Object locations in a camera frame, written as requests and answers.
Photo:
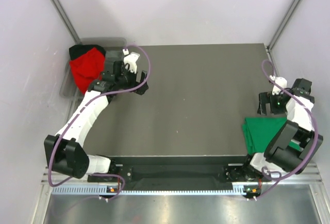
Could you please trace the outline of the green t-shirt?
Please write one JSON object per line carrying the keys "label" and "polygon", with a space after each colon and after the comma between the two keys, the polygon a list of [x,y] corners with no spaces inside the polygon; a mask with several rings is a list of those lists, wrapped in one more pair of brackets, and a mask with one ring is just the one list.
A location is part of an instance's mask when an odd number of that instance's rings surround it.
{"label": "green t-shirt", "polygon": [[247,153],[253,155],[265,152],[285,121],[285,117],[246,117],[242,130]]}

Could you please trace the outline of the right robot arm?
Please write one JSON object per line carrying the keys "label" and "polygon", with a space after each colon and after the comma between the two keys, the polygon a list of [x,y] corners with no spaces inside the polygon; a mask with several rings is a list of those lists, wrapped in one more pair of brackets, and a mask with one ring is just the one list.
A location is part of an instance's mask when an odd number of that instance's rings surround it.
{"label": "right robot arm", "polygon": [[291,88],[282,77],[273,78],[281,88],[274,86],[270,92],[259,93],[259,117],[247,117],[242,126],[247,147],[247,159],[240,168],[244,179],[262,178],[262,168],[271,174],[289,173],[314,156],[310,153],[312,143],[315,150],[323,136],[315,134],[309,112],[315,99],[311,95],[311,81],[295,80]]}

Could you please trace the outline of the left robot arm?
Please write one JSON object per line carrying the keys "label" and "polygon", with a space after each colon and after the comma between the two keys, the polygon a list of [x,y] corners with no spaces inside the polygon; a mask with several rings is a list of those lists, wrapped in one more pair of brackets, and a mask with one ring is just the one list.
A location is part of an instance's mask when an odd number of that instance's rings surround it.
{"label": "left robot arm", "polygon": [[149,88],[150,71],[138,71],[140,54],[129,49],[110,50],[105,54],[104,69],[87,87],[84,97],[68,122],[44,140],[48,172],[70,178],[99,174],[111,181],[117,169],[106,156],[89,155],[84,142],[95,121],[117,94],[134,92],[143,95]]}

